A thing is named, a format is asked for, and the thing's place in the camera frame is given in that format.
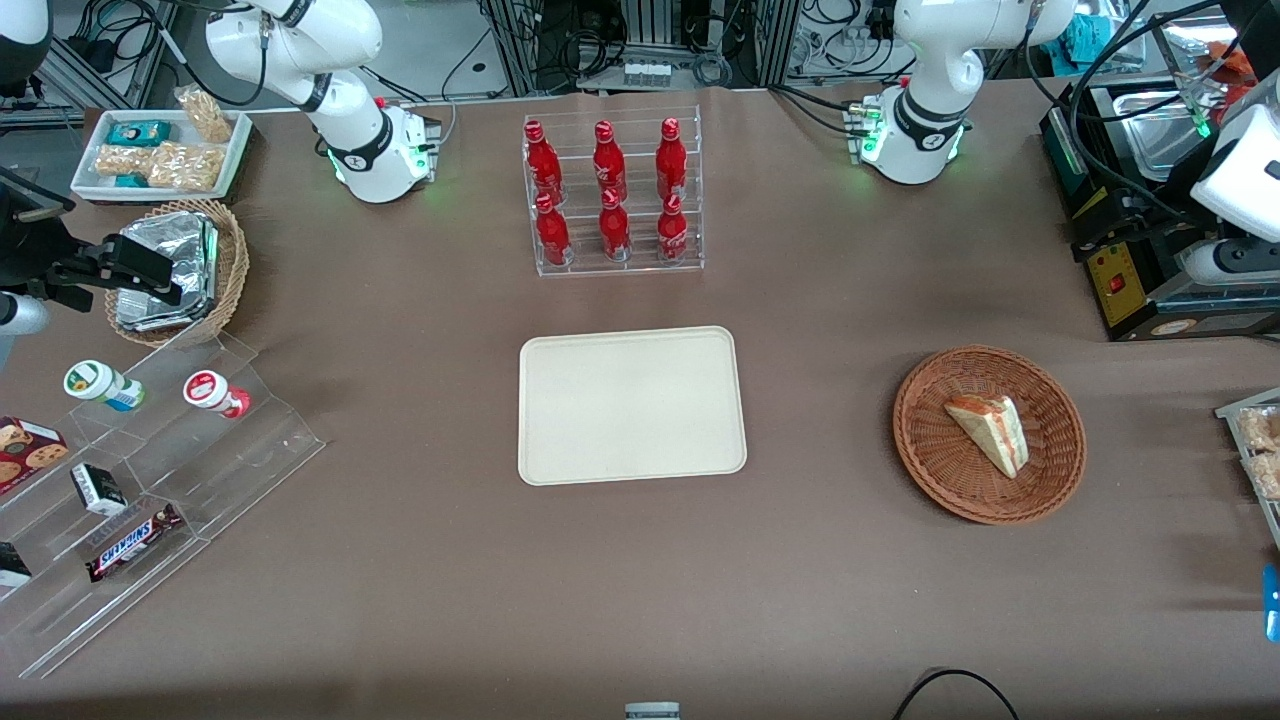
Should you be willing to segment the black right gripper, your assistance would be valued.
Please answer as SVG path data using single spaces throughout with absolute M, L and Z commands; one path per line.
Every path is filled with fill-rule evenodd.
M 172 282 L 169 258 L 129 237 L 90 243 L 72 236 L 59 218 L 23 222 L 3 217 L 1 290 L 52 300 L 70 309 L 92 307 L 92 295 L 81 284 L 104 287 L 105 277 L 125 283 L 115 291 L 116 305 L 150 302 L 178 307 L 186 288 Z

